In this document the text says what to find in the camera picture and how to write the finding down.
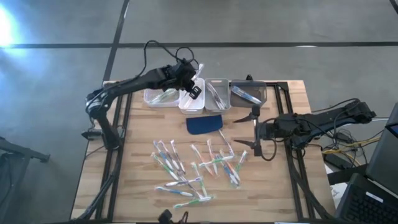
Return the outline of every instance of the laptop screen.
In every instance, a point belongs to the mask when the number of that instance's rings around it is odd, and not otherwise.
[[[381,134],[366,175],[383,187],[398,194],[398,103]]]

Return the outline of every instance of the wooden tabletop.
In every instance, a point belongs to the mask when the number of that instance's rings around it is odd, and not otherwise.
[[[304,82],[301,80],[287,82],[294,112],[310,113]],[[116,102],[108,112],[110,121],[113,120],[115,105]],[[218,166],[220,176],[216,179],[205,169],[200,169],[208,194],[214,195],[216,198],[207,203],[174,210],[173,205],[187,202],[190,198],[154,190],[155,186],[161,186],[172,179],[150,157],[150,154],[155,151],[153,140],[162,139],[169,149],[171,149],[170,140],[175,140],[178,153],[187,170],[186,177],[188,179],[196,177],[190,163],[200,162],[190,149],[191,144],[196,145],[205,159],[209,159],[207,139],[211,139],[214,150],[218,151],[222,148],[224,152],[227,152],[228,148],[218,132],[201,135],[188,134],[185,122],[187,116],[181,114],[178,108],[149,108],[143,102],[143,91],[134,93],[114,210],[114,222],[156,222],[158,216],[165,209],[169,209],[173,213],[174,219],[180,218],[184,211],[189,211],[188,221],[190,222],[296,221],[297,216],[284,145],[278,144],[275,159],[266,162],[261,157],[254,157],[253,151],[247,146],[233,141],[234,139],[253,140],[252,122],[233,123],[234,120],[247,116],[250,110],[250,108],[232,107],[223,115],[223,134],[238,155],[236,160],[240,158],[244,150],[249,152],[247,161],[239,171],[240,188],[235,189],[231,186],[220,166]],[[270,87],[267,89],[267,102],[261,108],[259,120],[263,121],[277,115],[275,92]],[[101,140],[90,142],[87,153],[102,144]],[[270,157],[274,145],[272,141],[263,141],[262,148],[265,156]],[[84,162],[72,218],[79,216],[98,193],[105,155],[106,151],[102,149],[92,154]],[[306,148],[304,160],[311,191],[326,210],[333,214],[334,204],[320,149],[315,146]],[[200,190],[199,184],[195,183],[193,186]],[[190,192],[187,187],[176,189]],[[302,192],[300,192],[300,198],[306,213]],[[106,215],[107,209],[108,203],[106,202],[104,215]]]

